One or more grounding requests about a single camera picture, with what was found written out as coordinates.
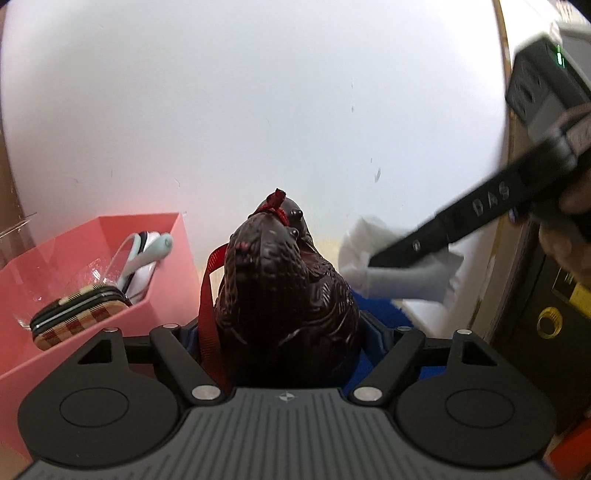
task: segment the triangular cutout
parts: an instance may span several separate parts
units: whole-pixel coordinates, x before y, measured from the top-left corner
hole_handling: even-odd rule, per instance
[[[113,361],[111,354],[111,341],[101,340],[97,343],[90,352],[80,359],[80,365],[89,364],[110,364]]]
[[[466,365],[480,365],[482,367],[496,367],[496,362],[474,342],[464,343],[462,363]]]

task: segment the yellow ring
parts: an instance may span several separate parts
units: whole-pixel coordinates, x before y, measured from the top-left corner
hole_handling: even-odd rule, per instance
[[[552,325],[554,326],[554,331],[552,333],[545,333],[542,330],[541,321],[543,318],[547,318],[552,321]],[[560,333],[562,330],[562,322],[562,314],[560,313],[559,309],[556,307],[547,307],[540,312],[540,315],[538,316],[538,323],[535,326],[535,329],[537,330],[538,335],[544,340],[550,340]]]

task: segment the white tissue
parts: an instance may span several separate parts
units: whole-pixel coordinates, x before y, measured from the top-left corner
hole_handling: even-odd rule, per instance
[[[339,250],[339,273],[366,299],[428,300],[449,308],[455,301],[455,274],[463,257],[447,248],[410,268],[369,268],[374,254],[404,237],[378,218],[360,218],[345,235]]]

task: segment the grey ribbed plate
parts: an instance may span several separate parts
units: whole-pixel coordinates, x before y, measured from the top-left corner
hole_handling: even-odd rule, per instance
[[[476,472],[416,451],[377,408],[357,407],[338,390],[238,389],[217,407],[192,410],[156,452],[124,466],[76,471],[36,462],[22,479],[361,480],[551,479],[528,463]]]

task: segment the white backdrop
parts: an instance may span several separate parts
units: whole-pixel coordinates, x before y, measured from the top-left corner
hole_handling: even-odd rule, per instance
[[[2,115],[37,240],[183,212],[196,265],[276,187],[326,256],[359,215],[413,228],[493,172],[504,78],[489,0],[16,0]],[[465,254],[465,326],[494,226]]]

